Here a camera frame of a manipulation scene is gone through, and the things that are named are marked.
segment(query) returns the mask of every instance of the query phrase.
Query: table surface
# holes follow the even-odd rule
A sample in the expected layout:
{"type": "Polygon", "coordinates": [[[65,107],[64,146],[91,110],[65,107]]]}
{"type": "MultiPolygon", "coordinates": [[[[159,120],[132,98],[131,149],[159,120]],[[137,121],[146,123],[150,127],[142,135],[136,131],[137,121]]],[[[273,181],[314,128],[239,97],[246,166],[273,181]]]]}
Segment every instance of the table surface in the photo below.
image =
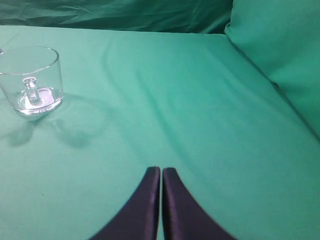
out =
{"type": "Polygon", "coordinates": [[[240,240],[320,236],[319,141],[224,35],[0,33],[3,49],[56,49],[64,87],[33,122],[0,93],[0,239],[88,239],[149,166],[177,168],[240,240]]]}

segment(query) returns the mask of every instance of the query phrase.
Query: glass mug base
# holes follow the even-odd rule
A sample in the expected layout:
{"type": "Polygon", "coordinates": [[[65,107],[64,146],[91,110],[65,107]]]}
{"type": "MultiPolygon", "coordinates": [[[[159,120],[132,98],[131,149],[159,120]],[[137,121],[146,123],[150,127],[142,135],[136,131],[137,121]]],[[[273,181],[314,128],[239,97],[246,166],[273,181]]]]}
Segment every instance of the glass mug base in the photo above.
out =
{"type": "Polygon", "coordinates": [[[38,104],[31,104],[25,91],[22,91],[17,97],[18,107],[13,107],[23,115],[42,115],[56,109],[62,102],[63,96],[56,92],[51,87],[44,87],[38,89],[40,101],[38,104]]]}

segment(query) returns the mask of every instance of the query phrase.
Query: clear glass cup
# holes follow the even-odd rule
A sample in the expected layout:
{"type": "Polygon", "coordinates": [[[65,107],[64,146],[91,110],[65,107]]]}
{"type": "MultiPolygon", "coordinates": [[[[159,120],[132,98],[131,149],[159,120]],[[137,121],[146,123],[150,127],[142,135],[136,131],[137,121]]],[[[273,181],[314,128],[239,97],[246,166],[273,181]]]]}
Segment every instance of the clear glass cup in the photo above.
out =
{"type": "Polygon", "coordinates": [[[59,54],[49,47],[0,49],[0,88],[23,115],[41,115],[63,100],[59,54]]]}

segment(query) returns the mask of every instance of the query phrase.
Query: green cloth backdrop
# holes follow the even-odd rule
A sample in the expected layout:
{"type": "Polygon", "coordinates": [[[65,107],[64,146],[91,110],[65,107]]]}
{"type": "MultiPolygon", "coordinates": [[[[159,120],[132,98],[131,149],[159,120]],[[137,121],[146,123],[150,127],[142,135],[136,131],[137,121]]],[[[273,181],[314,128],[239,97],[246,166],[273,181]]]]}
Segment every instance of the green cloth backdrop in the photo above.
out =
{"type": "Polygon", "coordinates": [[[320,135],[320,1],[235,0],[225,32],[320,135]]]}
{"type": "Polygon", "coordinates": [[[1,0],[0,25],[223,33],[232,0],[1,0]]]}

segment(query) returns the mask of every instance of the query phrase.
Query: green cushion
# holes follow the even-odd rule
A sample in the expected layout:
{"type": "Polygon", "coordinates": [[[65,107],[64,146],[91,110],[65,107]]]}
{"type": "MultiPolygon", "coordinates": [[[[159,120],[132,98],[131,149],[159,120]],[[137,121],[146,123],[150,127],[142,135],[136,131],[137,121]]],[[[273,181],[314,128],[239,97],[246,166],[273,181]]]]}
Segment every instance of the green cushion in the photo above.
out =
{"type": "Polygon", "coordinates": [[[175,167],[238,239],[320,236],[320,144],[225,35],[0,32],[56,49],[65,92],[36,122],[0,96],[1,240],[89,239],[149,166],[175,167]]]}
{"type": "Polygon", "coordinates": [[[225,32],[320,135],[320,1],[235,0],[225,32]]]}
{"type": "Polygon", "coordinates": [[[1,0],[0,25],[223,33],[232,0],[1,0]]]}

